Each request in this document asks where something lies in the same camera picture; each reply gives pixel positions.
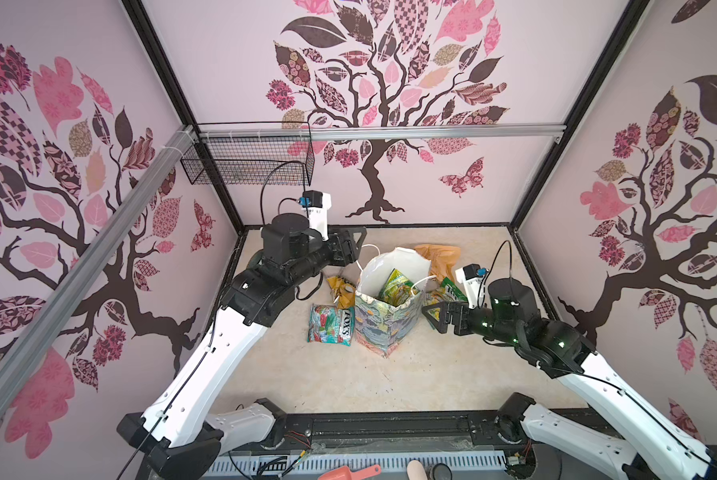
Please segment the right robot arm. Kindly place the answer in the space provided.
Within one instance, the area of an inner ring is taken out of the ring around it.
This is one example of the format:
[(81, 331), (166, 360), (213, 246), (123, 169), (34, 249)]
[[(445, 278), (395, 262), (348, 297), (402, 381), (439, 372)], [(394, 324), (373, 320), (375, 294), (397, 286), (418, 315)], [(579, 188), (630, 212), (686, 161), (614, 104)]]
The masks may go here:
[(440, 333), (478, 335), (508, 347), (530, 366), (575, 392), (607, 424), (607, 435), (514, 393), (494, 427), (510, 444), (543, 443), (610, 479), (717, 479), (717, 445), (690, 436), (649, 404), (570, 325), (541, 316), (533, 291), (511, 278), (464, 282), (466, 301), (422, 313)]

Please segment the colourful paper gift bag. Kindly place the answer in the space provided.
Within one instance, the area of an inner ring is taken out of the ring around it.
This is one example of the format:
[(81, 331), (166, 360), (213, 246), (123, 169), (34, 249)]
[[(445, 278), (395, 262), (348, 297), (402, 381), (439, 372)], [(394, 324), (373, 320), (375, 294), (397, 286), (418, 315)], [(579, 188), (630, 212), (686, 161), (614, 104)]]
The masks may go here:
[[(379, 254), (360, 266), (356, 289), (356, 333), (358, 341), (374, 353), (390, 356), (402, 339), (416, 326), (425, 300), (430, 261), (413, 249), (398, 247)], [(390, 272), (397, 269), (410, 279), (419, 293), (398, 307), (378, 299)]]

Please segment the Fox's candy bag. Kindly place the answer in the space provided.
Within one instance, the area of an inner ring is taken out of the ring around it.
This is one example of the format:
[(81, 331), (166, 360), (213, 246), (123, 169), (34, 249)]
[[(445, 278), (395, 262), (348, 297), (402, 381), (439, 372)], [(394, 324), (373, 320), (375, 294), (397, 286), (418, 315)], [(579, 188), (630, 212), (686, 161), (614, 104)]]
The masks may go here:
[(312, 305), (308, 317), (308, 342), (350, 346), (354, 335), (354, 308)]

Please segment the yellow snack packet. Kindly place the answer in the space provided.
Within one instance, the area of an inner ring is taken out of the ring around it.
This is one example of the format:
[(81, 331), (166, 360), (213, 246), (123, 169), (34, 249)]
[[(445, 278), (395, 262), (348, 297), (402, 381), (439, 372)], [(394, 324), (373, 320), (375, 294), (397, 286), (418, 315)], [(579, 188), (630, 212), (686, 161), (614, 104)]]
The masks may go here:
[(356, 304), (356, 286), (342, 276), (332, 276), (326, 279), (330, 286), (332, 303), (340, 310), (354, 307)]

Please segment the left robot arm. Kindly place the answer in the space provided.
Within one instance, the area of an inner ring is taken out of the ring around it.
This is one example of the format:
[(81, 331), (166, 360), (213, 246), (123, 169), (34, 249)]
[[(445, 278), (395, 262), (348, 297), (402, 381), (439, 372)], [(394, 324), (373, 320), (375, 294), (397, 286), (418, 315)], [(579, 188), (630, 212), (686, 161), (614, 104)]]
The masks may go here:
[(240, 446), (282, 439), (286, 416), (260, 399), (230, 413), (210, 411), (244, 355), (326, 267), (358, 261), (363, 227), (330, 227), (326, 212), (286, 213), (262, 227), (262, 250), (220, 295), (212, 326), (166, 391), (118, 434), (162, 479), (200, 479), (214, 461)]

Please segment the green yellow snack bag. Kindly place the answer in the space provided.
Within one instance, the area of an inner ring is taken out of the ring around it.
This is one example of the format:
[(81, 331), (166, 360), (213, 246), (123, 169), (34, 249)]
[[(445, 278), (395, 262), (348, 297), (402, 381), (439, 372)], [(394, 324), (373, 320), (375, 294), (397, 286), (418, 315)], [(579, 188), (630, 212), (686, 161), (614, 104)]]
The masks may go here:
[(444, 277), (442, 282), (425, 296), (425, 305), (442, 302), (467, 302), (466, 295), (448, 277)]

